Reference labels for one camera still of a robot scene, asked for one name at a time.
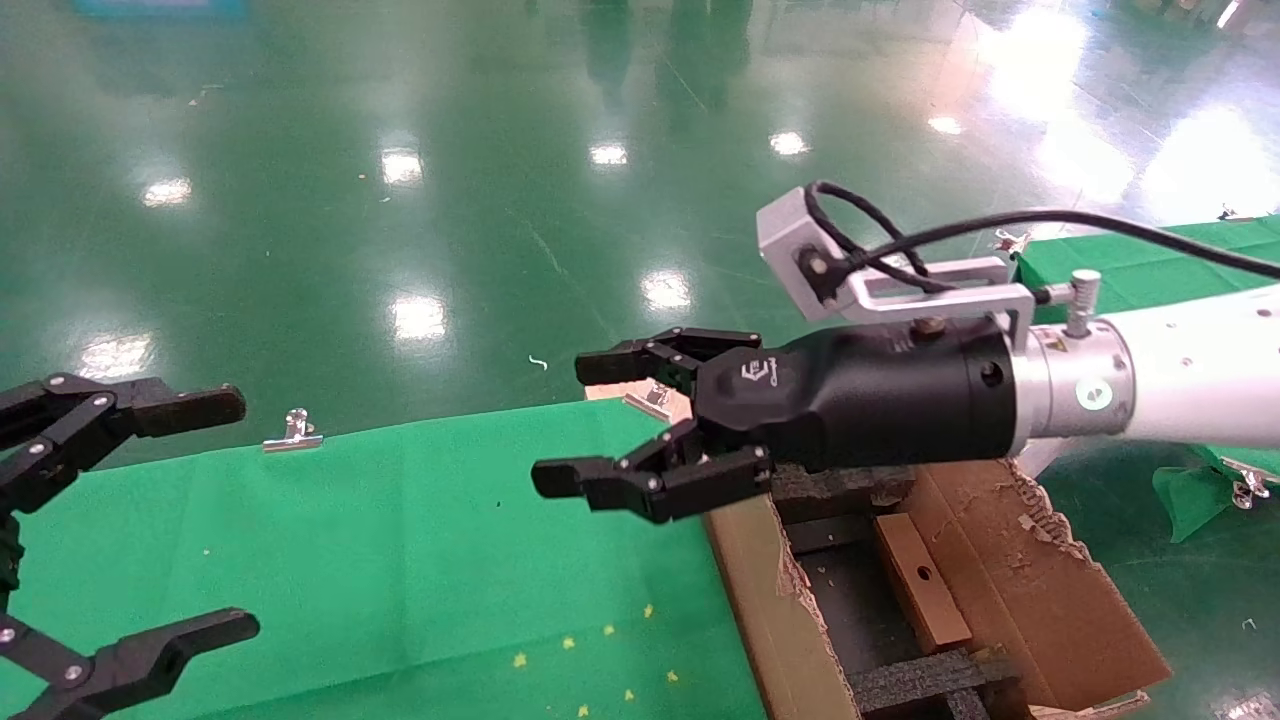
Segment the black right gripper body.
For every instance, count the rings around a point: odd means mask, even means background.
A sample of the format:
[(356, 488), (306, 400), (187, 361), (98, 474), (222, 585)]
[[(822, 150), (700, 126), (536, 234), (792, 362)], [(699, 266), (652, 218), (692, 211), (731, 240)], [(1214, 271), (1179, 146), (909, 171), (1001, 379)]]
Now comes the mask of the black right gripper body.
[(841, 325), (774, 348), (736, 348), (695, 380), (698, 425), (723, 445), (763, 445), (810, 470), (1002, 457), (1016, 388), (992, 320)]

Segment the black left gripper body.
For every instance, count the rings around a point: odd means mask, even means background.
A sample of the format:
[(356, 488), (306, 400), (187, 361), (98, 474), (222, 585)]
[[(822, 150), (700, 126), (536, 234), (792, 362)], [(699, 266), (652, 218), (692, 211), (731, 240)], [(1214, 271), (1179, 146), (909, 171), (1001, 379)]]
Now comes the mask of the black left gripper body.
[(12, 593), (20, 587), (19, 571), (22, 559), (20, 524), (13, 515), (3, 514), (0, 530), (1, 601), (9, 601)]

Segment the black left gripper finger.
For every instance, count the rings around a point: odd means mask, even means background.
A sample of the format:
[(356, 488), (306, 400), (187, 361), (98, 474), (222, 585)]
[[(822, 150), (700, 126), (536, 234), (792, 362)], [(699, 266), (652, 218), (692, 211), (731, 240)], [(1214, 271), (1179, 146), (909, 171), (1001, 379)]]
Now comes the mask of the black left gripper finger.
[(253, 639), (259, 619), (223, 609), (156, 626), (82, 655), (32, 625), (1, 615), (1, 655), (46, 682), (14, 719), (104, 719), (170, 694), (197, 656)]
[(175, 392), (159, 378), (106, 384), (56, 374), (1, 395), (3, 514), (35, 514), (132, 438), (159, 438), (242, 421), (229, 384)]

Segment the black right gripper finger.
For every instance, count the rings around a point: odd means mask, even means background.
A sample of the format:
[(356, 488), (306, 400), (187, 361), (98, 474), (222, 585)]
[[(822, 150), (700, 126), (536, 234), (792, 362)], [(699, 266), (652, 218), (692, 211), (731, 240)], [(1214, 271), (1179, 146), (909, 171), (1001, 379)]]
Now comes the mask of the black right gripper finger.
[(543, 498), (580, 498), (591, 512), (662, 525), (767, 495), (773, 473), (764, 445), (682, 420), (625, 456), (544, 459), (530, 477)]
[(687, 393), (699, 368), (736, 348), (759, 348), (762, 337), (736, 331), (675, 327), (658, 334), (579, 354), (575, 373), (582, 386), (611, 386), (653, 379)]

